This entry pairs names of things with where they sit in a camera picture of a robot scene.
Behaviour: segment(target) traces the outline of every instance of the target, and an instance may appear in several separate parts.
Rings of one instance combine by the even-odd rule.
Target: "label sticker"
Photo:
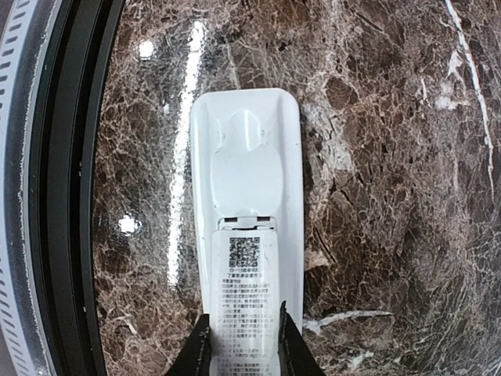
[[[276,232],[214,233],[211,376],[279,374],[279,309]]]

